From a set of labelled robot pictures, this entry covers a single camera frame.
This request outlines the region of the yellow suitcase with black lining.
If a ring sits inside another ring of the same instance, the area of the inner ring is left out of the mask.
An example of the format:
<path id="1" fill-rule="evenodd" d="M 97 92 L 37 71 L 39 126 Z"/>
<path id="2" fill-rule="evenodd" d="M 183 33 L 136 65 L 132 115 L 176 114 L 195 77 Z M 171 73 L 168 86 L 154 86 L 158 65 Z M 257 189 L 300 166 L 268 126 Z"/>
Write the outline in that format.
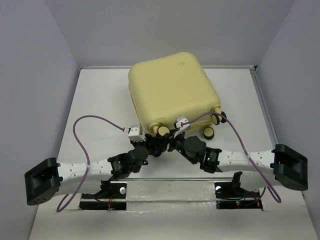
<path id="1" fill-rule="evenodd" d="M 222 113 L 220 97 L 197 58 L 178 52 L 143 61 L 128 73 L 130 96 L 143 129 L 175 128 L 176 119 L 189 121 L 204 113 Z"/>

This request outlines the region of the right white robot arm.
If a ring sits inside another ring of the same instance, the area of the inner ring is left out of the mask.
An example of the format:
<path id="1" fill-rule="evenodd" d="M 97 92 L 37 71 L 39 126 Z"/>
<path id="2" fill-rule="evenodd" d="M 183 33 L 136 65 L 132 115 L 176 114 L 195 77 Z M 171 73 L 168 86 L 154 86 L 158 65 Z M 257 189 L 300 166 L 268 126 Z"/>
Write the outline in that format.
<path id="1" fill-rule="evenodd" d="M 172 138 L 168 151 L 177 151 L 206 173 L 234 172 L 230 190 L 235 196 L 269 186 L 294 191 L 308 189 L 308 159 L 285 144 L 260 152 L 234 152 L 211 148 L 197 136 Z"/>

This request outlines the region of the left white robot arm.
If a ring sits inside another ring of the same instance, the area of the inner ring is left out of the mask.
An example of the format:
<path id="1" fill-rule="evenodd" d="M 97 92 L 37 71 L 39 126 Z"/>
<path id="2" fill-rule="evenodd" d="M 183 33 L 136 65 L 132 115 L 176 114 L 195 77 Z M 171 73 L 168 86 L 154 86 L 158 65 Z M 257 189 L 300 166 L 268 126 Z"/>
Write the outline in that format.
<path id="1" fill-rule="evenodd" d="M 132 141 L 133 149 L 90 163 L 63 163 L 47 158 L 24 175 L 26 203 L 36 206 L 59 195 L 74 193 L 110 194 L 108 181 L 116 181 L 138 173 L 148 164 L 148 156 L 158 157 L 166 151 L 168 137 L 146 134 L 143 141 Z"/>

